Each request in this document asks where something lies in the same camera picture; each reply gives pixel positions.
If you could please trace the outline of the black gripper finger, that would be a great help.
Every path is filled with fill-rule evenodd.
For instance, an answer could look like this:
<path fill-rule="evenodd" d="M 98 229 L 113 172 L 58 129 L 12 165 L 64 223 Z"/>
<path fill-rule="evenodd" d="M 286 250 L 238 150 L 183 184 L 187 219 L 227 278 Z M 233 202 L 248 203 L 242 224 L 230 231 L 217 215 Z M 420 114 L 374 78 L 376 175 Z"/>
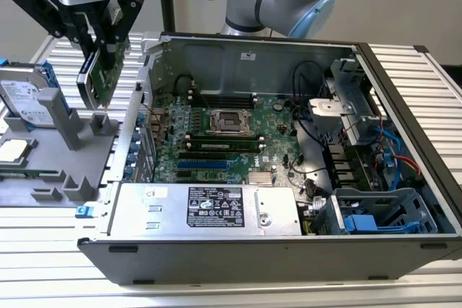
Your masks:
<path fill-rule="evenodd" d="M 100 18 L 97 42 L 105 70 L 116 64 L 117 44 L 123 43 L 141 11 L 144 0 L 109 0 Z"/>
<path fill-rule="evenodd" d="M 86 15 L 79 8 L 66 6 L 58 0 L 12 0 L 32 17 L 48 34 L 55 38 L 66 37 L 77 44 L 87 58 L 96 49 L 89 34 Z"/>

